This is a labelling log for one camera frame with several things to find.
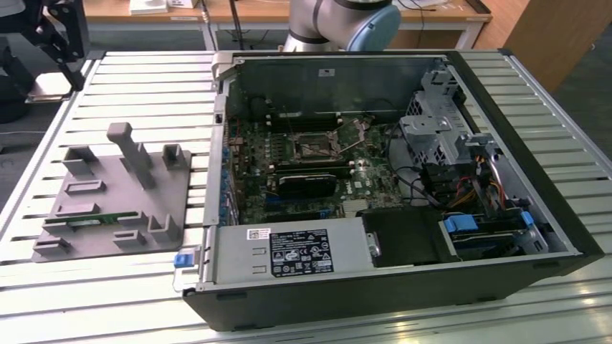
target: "sticker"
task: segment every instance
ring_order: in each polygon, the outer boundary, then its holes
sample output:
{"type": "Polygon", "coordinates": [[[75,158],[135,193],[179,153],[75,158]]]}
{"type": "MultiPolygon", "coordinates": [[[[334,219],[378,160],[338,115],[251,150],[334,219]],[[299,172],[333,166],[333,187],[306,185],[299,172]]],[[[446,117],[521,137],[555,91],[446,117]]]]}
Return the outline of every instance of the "sticker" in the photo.
{"type": "Polygon", "coordinates": [[[269,228],[254,228],[246,230],[246,240],[258,240],[269,238],[269,228]]]}
{"type": "Polygon", "coordinates": [[[333,77],[335,70],[318,70],[318,77],[333,77]]]}
{"type": "Polygon", "coordinates": [[[183,21],[187,21],[187,22],[195,22],[197,21],[197,17],[195,16],[171,16],[170,20],[183,20],[183,21]]]}
{"type": "Polygon", "coordinates": [[[78,227],[78,226],[95,226],[101,224],[99,220],[82,220],[82,221],[74,221],[69,222],[69,225],[71,227],[78,227]]]}
{"type": "Polygon", "coordinates": [[[274,277],[333,272],[326,229],[270,233],[269,249],[274,277]]]}

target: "desk leg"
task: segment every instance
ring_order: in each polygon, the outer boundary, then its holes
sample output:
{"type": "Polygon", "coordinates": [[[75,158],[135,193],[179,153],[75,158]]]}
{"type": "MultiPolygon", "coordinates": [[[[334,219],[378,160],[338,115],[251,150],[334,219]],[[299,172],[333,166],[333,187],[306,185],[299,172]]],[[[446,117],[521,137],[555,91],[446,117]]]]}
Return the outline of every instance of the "desk leg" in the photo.
{"type": "Polygon", "coordinates": [[[458,37],[457,45],[454,46],[455,49],[470,49],[474,46],[482,25],[483,23],[481,21],[474,21],[467,24],[467,28],[458,37]]]}

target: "floor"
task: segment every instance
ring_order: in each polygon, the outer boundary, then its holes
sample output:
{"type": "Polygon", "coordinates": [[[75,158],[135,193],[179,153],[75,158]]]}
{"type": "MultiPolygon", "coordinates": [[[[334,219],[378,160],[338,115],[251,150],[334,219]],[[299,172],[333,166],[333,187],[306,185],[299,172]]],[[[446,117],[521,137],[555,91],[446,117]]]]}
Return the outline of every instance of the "floor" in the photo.
{"type": "MultiPolygon", "coordinates": [[[[243,34],[246,49],[274,49],[285,40],[285,32],[250,31],[243,34]]],[[[13,52],[25,58],[26,67],[38,74],[51,70],[53,63],[35,48],[11,37],[13,52]]],[[[109,51],[199,50],[203,49],[198,32],[91,32],[93,49],[109,51]]],[[[230,32],[218,34],[219,49],[237,49],[230,32]]],[[[612,26],[607,27],[571,74],[553,94],[579,127],[612,156],[612,26]]],[[[19,120],[0,125],[0,209],[21,177],[38,145],[42,132],[51,121],[57,105],[33,105],[19,120]]]]}

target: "motherboard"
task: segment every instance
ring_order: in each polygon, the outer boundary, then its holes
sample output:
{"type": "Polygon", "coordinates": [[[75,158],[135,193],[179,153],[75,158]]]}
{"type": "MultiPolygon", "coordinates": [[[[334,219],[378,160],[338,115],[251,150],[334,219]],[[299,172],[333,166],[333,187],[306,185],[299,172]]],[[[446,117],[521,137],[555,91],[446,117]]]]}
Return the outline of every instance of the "motherboard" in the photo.
{"type": "Polygon", "coordinates": [[[367,115],[298,113],[226,127],[241,224],[354,217],[403,201],[367,115]]]}

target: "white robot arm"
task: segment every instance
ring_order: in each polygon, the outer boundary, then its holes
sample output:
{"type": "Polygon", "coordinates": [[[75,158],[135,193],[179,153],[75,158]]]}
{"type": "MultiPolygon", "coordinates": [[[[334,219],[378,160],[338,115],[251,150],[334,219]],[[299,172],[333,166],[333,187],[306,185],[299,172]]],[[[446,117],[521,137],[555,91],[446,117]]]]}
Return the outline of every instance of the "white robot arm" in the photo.
{"type": "Polygon", "coordinates": [[[399,21],[390,0],[291,0],[282,51],[382,50],[399,21]]]}

